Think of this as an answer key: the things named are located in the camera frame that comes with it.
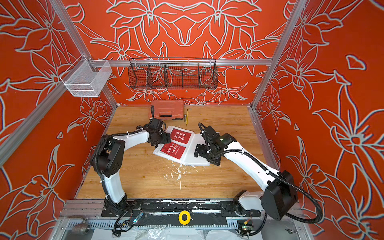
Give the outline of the red card top row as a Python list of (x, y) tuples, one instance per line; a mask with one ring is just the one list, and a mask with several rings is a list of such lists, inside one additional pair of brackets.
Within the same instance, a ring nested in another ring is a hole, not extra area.
[(171, 140), (173, 142), (177, 142), (184, 145), (187, 145), (191, 137), (193, 136), (192, 132), (188, 132), (186, 130), (177, 129), (177, 128), (173, 128), (172, 130), (170, 130), (170, 134), (171, 134)]

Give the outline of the red card row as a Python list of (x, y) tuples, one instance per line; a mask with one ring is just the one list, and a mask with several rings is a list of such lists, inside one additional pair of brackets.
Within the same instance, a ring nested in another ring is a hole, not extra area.
[(180, 160), (186, 150), (186, 147), (178, 145), (176, 143), (168, 143), (165, 144), (161, 148), (161, 152), (166, 154), (167, 156), (173, 157), (177, 160)]
[(177, 129), (177, 128), (173, 128), (172, 130), (170, 130), (170, 134), (171, 134), (171, 140), (173, 142), (177, 142), (184, 145), (187, 145), (191, 137), (193, 136), (192, 132), (188, 132), (186, 130)]

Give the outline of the white photo album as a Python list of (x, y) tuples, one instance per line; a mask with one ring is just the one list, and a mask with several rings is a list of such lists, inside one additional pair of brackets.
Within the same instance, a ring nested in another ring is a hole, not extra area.
[(194, 157), (197, 145), (205, 144), (200, 134), (178, 127), (167, 127), (166, 133), (171, 135), (171, 142), (159, 145), (154, 155), (186, 166), (210, 166), (205, 158)]

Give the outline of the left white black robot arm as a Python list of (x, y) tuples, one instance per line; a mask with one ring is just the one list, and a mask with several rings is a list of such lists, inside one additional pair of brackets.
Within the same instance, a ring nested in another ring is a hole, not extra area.
[(147, 124), (137, 126), (136, 130), (131, 132), (102, 136), (91, 160), (91, 166), (100, 177), (106, 195), (104, 215), (120, 215), (137, 207), (135, 201), (128, 201), (120, 179), (125, 151), (144, 143), (154, 148), (170, 143), (171, 134), (165, 132), (165, 127), (164, 121), (155, 118), (155, 106), (151, 105), (151, 117)]

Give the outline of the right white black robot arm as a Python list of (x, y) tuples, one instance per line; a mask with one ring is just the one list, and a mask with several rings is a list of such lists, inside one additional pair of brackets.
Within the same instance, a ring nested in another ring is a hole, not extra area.
[[(293, 176), (287, 172), (280, 172), (248, 152), (233, 136), (226, 133), (220, 135), (212, 126), (198, 124), (204, 144), (196, 146), (194, 156), (202, 157), (207, 162), (220, 166), (221, 158), (240, 167), (247, 173), (263, 191), (261, 196), (244, 192), (239, 196), (239, 204), (245, 210), (263, 210), (268, 216), (280, 221), (287, 216), (295, 221), (305, 224), (319, 223), (324, 214), (318, 201), (308, 192), (295, 185)], [(298, 193), (301, 193), (316, 209), (316, 216), (312, 219), (304, 219), (289, 213), (289, 210), (298, 201)]]

